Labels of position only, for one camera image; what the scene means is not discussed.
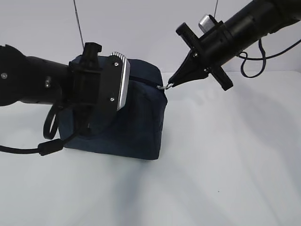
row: white wall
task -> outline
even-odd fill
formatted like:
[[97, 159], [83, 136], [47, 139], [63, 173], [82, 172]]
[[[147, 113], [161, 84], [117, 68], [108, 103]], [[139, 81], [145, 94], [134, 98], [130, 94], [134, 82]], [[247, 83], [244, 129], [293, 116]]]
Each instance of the white wall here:
[[[249, 0], [219, 0], [217, 19], [226, 21]], [[185, 58], [188, 47], [175, 33], [186, 22], [198, 35], [199, 19], [213, 14], [214, 0], [77, 0], [84, 41], [103, 45], [103, 54], [117, 50], [174, 72]], [[81, 44], [72, 0], [1, 1], [0, 45], [17, 47], [26, 55], [68, 63], [81, 53]], [[268, 54], [277, 53], [301, 37], [301, 23], [263, 39]], [[250, 56], [259, 57], [257, 45]], [[298, 70], [300, 47], [274, 60], [267, 70]], [[239, 71], [241, 60], [225, 65]], [[247, 70], [259, 70], [261, 62], [249, 62]]]
[[[220, 1], [217, 16], [223, 20], [244, 5]], [[119, 50], [162, 71], [174, 71], [188, 51], [177, 26], [186, 21], [197, 31], [199, 18], [213, 13], [214, 5], [78, 0], [86, 41], [102, 44], [104, 54]], [[112, 19], [113, 10], [122, 15]], [[26, 55], [68, 63], [82, 51], [71, 0], [2, 0], [0, 28], [0, 44]], [[299, 39], [296, 28], [278, 41]], [[267, 43], [267, 52], [283, 48]], [[295, 69], [299, 49], [275, 66]], [[0, 153], [0, 225], [301, 225], [301, 75], [230, 76], [235, 87], [228, 92], [212, 77], [167, 92], [158, 161], [70, 149], [44, 158]], [[32, 148], [45, 141], [48, 110], [21, 103], [1, 107], [0, 145]]]

